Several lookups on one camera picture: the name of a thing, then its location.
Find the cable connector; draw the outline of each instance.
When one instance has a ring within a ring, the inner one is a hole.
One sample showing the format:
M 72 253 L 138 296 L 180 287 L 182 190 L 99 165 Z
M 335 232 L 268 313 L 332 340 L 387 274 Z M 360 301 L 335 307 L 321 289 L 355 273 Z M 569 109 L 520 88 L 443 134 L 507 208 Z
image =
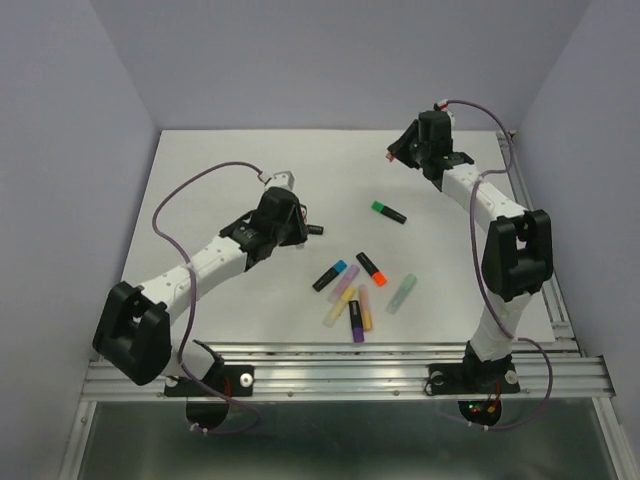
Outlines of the cable connector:
M 271 180 L 271 174 L 268 173 L 266 170 L 263 170 L 258 174 L 258 180 L 260 180 L 264 185 L 266 185 L 267 183 L 269 183 L 269 180 Z
M 440 112 L 442 110 L 446 110 L 448 106 L 449 106 L 449 100 L 445 98 L 444 100 L 440 100 L 439 102 L 434 103 L 433 109 L 436 112 Z

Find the white wall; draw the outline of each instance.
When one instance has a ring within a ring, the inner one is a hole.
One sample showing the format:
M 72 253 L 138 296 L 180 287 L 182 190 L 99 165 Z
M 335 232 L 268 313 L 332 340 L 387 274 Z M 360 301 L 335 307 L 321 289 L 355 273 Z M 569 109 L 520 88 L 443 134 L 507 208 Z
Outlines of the white wall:
M 514 124 L 589 3 L 92 1 L 163 128 L 405 128 L 453 96 Z
M 88 0 L 2 3 L 2 478 L 57 478 L 156 141 Z
M 640 3 L 594 0 L 516 137 L 578 340 L 640 458 Z

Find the white table surface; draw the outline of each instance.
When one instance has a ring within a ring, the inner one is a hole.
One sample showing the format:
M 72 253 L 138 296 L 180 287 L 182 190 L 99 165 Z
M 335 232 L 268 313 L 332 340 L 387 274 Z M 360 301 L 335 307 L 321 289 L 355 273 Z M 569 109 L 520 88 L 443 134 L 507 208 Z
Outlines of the white table surface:
M 291 170 L 294 192 L 308 207 L 309 223 L 323 225 L 304 249 L 279 248 L 248 273 L 214 289 L 198 302 L 192 338 L 238 343 L 350 343 L 348 312 L 333 328 L 322 325 L 331 308 L 311 285 L 337 260 L 356 263 L 364 251 L 387 276 L 377 287 L 361 270 L 354 285 L 369 286 L 374 329 L 370 342 L 462 343 L 474 333 L 482 311 L 471 263 L 468 216 L 416 170 L 385 160 L 400 131 L 226 130 L 163 131 L 140 209 L 123 278 L 138 284 L 168 270 L 180 257 L 151 230 L 158 203 L 178 184 L 216 163 L 247 160 L 270 172 Z M 493 132 L 456 132 L 454 147 L 478 168 L 503 161 Z M 505 176 L 492 179 L 513 197 Z M 190 253 L 255 208 L 263 186 L 245 168 L 227 168 L 187 188 L 158 221 Z M 374 212 L 381 201 L 408 217 L 400 225 Z M 478 235 L 483 251 L 485 235 Z M 384 308 L 407 273 L 418 283 L 395 315 Z M 182 332 L 186 315 L 175 327 Z M 528 306 L 517 334 L 554 340 L 541 295 Z

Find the green highlighter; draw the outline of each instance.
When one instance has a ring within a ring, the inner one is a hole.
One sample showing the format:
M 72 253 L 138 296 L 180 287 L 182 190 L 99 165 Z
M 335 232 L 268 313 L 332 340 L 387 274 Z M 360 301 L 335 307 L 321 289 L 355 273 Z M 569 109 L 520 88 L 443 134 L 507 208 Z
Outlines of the green highlighter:
M 404 280 L 402 280 L 400 287 L 398 288 L 396 293 L 393 294 L 391 301 L 387 305 L 386 310 L 388 313 L 393 315 L 398 311 L 398 308 L 400 308 L 400 305 L 402 305 L 404 299 L 407 298 L 409 293 L 411 293 L 411 290 L 413 289 L 413 286 L 417 281 L 418 279 L 413 273 L 410 273 L 409 275 L 404 277 Z

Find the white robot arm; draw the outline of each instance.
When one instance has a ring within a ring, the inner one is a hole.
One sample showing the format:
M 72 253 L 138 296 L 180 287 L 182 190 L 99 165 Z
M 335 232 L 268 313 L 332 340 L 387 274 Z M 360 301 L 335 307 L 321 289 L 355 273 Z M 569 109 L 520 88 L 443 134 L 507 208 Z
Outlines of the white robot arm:
M 488 392 L 500 382 L 504 393 L 519 391 L 502 383 L 514 371 L 512 337 L 532 295 L 551 278 L 553 256 L 551 222 L 542 210 L 529 211 L 486 182 L 474 161 L 453 151 L 451 116 L 440 111 L 419 114 L 403 135 L 388 147 L 387 158 L 422 170 L 442 193 L 464 208 L 486 233 L 481 281 L 486 284 L 492 312 L 485 305 L 480 324 L 469 341 L 461 364 L 430 365 L 441 374 L 431 386 L 434 395 Z M 477 185 L 475 208 L 472 192 Z
M 222 229 L 213 240 L 180 264 L 137 287 L 120 282 L 110 291 L 98 324 L 94 349 L 138 385 L 159 375 L 184 376 L 177 360 L 180 343 L 171 327 L 190 305 L 189 270 L 197 280 L 197 298 L 268 258 L 277 246 L 307 240 L 304 206 L 293 194 L 291 172 L 273 175 L 256 210 Z M 203 379 L 222 358 L 197 341 L 183 352 L 190 371 Z

